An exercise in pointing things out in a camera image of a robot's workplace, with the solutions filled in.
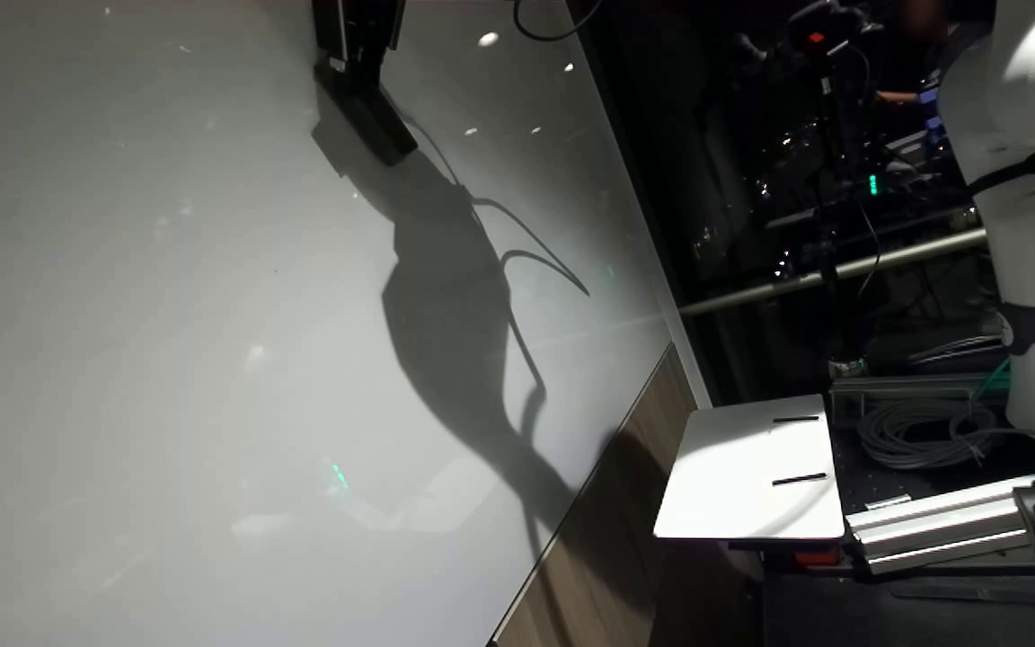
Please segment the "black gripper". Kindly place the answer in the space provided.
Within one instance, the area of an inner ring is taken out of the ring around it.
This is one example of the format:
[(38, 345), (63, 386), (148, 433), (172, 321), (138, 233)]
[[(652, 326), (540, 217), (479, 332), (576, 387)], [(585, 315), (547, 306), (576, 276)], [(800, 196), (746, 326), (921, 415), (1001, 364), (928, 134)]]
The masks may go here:
[(316, 51), (333, 71), (376, 71), (399, 46), (406, 0), (314, 0)]

